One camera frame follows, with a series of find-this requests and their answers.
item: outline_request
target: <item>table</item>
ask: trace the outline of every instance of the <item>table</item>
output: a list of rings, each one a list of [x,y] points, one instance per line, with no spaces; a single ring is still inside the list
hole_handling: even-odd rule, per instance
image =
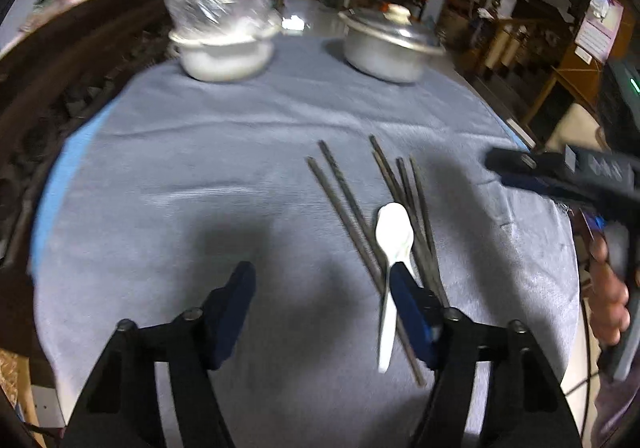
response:
[[[32,259],[66,418],[119,319],[167,321],[248,259],[257,294],[233,357],[212,375],[236,445],[408,444],[430,388],[415,386],[398,341],[378,374],[380,300],[305,162],[325,139],[372,217],[390,198],[370,133],[424,173],[452,305],[479,322],[522,319],[562,376],[578,316],[567,216],[482,167],[488,146],[517,145],[464,86],[434,70],[413,86],[379,81],[348,66],[340,44],[277,38],[270,68],[236,84],[156,66],[67,143]],[[158,385],[168,446],[179,446],[162,367]]]

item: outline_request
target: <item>poster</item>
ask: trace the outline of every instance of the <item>poster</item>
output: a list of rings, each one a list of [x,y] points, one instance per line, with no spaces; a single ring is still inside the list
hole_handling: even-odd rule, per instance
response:
[[[604,63],[616,40],[624,8],[617,0],[591,0],[575,42]]]

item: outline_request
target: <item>metal chopstick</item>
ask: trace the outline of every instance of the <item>metal chopstick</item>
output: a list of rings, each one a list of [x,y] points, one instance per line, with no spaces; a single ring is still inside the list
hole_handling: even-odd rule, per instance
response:
[[[443,306],[449,307],[449,299],[447,298],[447,294],[445,293],[444,286],[442,285],[442,280],[440,278],[438,258],[436,257],[435,246],[433,243],[433,234],[431,232],[431,224],[429,222],[429,217],[427,215],[427,204],[424,198],[424,192],[422,191],[422,183],[420,182],[420,179],[417,176],[417,165],[415,164],[415,161],[411,157],[409,157],[409,160],[412,165],[412,170],[414,171],[415,190],[418,193],[418,201],[419,201],[420,209],[422,212],[422,221],[424,223],[424,237],[422,236],[420,237],[423,238],[426,243],[425,252],[428,253],[428,261],[430,263],[430,267],[428,268],[429,269],[428,276],[431,283],[433,284],[433,286],[431,286],[430,284],[431,290],[433,290],[433,292],[436,294],[436,296],[440,300],[440,303],[442,303]],[[402,178],[402,184],[404,185],[404,191],[406,193],[412,193],[409,176],[407,174],[406,168],[404,167],[404,161],[402,160],[402,158],[398,158],[397,162],[398,162],[398,169],[400,170],[400,176]],[[413,195],[408,195],[407,198],[413,199]],[[420,227],[419,227],[420,224],[418,222],[417,212],[415,210],[415,207],[410,207],[410,209],[408,210],[410,219],[411,219],[412,212],[414,214],[416,224],[418,225],[417,232],[420,233]]]
[[[415,213],[415,201],[414,201],[414,193],[411,190],[411,184],[409,182],[409,176],[406,172],[406,168],[404,167],[404,160],[401,157],[396,159],[396,165],[398,166],[398,171],[400,172],[400,180],[402,181],[402,187],[404,188],[404,199],[406,200],[407,207],[411,209]]]
[[[364,218],[364,215],[362,214],[362,211],[360,210],[360,207],[358,206],[358,203],[356,202],[355,197],[353,196],[353,192],[351,192],[351,189],[347,184],[347,181],[344,178],[342,171],[338,167],[338,163],[335,161],[334,156],[329,150],[327,143],[325,141],[319,141],[318,145],[320,147],[320,150],[322,151],[322,155],[324,155],[324,158],[329,164],[329,168],[331,168],[331,171],[334,173],[335,179],[338,181],[338,185],[340,186],[340,189],[344,194],[344,198],[347,199],[347,203],[351,208],[353,215],[356,217],[356,221],[358,221],[358,224],[360,225],[360,228],[362,229],[362,232],[365,238],[367,239],[367,242],[369,243],[369,247],[373,252],[373,256],[376,258],[376,261],[380,266],[380,271],[385,273],[387,268],[386,256],[385,256],[385,253],[383,253],[382,249],[380,249],[380,246],[378,245],[378,241],[376,240],[375,233],[373,232],[369,224],[367,224],[367,221]]]
[[[394,175],[391,166],[389,166],[389,163],[386,160],[380,144],[378,144],[378,140],[373,135],[369,136],[369,140],[371,141],[371,144],[373,146],[373,157],[378,164],[380,173],[385,179],[391,196],[397,203],[402,204],[407,209],[407,214],[409,215],[409,220],[412,227],[414,228],[414,230],[418,230],[418,233],[415,234],[416,240],[414,241],[413,251],[415,264],[418,268],[418,272],[420,273],[420,277],[422,278],[422,282],[426,287],[433,291],[433,293],[438,297],[440,302],[445,307],[448,307],[449,300],[447,299],[447,295],[444,292],[444,287],[442,286],[442,282],[440,281],[440,277],[438,276],[438,272],[436,271],[436,266],[429,251],[427,241],[419,232],[420,222],[418,221],[418,217],[415,211],[408,207],[406,197],[404,196],[404,191],[398,184],[396,176]]]
[[[338,214],[338,217],[340,218],[342,225],[347,230],[347,233],[351,238],[353,245],[355,246],[356,250],[360,254],[360,258],[362,262],[367,268],[367,271],[369,271],[371,281],[376,287],[376,290],[378,291],[380,296],[384,295],[385,284],[383,283],[382,277],[380,275],[377,275],[376,267],[371,261],[369,257],[369,253],[367,253],[367,250],[360,239],[360,235],[358,234],[358,231],[353,225],[353,222],[351,222],[347,212],[345,211],[344,207],[342,206],[342,203],[340,202],[340,199],[335,194],[334,189],[331,187],[331,184],[329,184],[329,180],[326,178],[326,176],[324,175],[324,172],[320,169],[320,167],[318,166],[318,163],[316,163],[316,160],[313,157],[306,158],[306,163],[308,164],[313,174],[316,176],[316,179],[318,180],[318,183],[322,187],[324,194],[329,199],[329,202],[331,202],[331,205],[334,207],[335,212]],[[422,370],[420,369],[420,365],[418,364],[418,360],[415,357],[414,349],[411,348],[411,344],[409,343],[409,338],[406,335],[404,326],[402,325],[402,322],[400,322],[399,320],[398,320],[397,328],[398,328],[398,338],[400,339],[402,348],[406,353],[406,357],[409,362],[409,365],[411,366],[411,370],[414,373],[415,381],[418,384],[418,386],[425,386],[426,380],[424,378],[424,374],[422,373]]]
[[[422,181],[420,180],[420,169],[413,157],[409,157],[411,163],[411,170],[414,172],[415,191],[418,193],[418,204],[420,205],[420,212],[422,214],[422,223],[424,224],[424,234],[427,238],[427,244],[431,250],[431,256],[436,266],[438,265],[438,257],[436,256],[436,248],[433,242],[433,232],[431,230],[431,222],[429,220],[429,212],[427,210],[427,202],[424,198],[424,190],[422,189]]]

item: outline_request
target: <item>plastic wrap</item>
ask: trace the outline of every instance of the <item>plastic wrap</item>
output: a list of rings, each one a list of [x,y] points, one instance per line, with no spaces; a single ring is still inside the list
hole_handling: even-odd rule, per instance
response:
[[[273,0],[164,0],[184,39],[253,36],[270,23]]]

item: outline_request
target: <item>human hand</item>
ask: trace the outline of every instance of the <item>human hand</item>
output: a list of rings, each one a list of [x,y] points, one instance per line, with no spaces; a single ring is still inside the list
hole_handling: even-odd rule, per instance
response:
[[[591,282],[589,307],[591,308],[591,331],[606,345],[616,345],[620,333],[629,327],[630,317],[626,310],[629,291],[607,263],[609,250],[604,238],[596,237],[591,243]],[[640,272],[636,272],[636,283],[640,285]]]

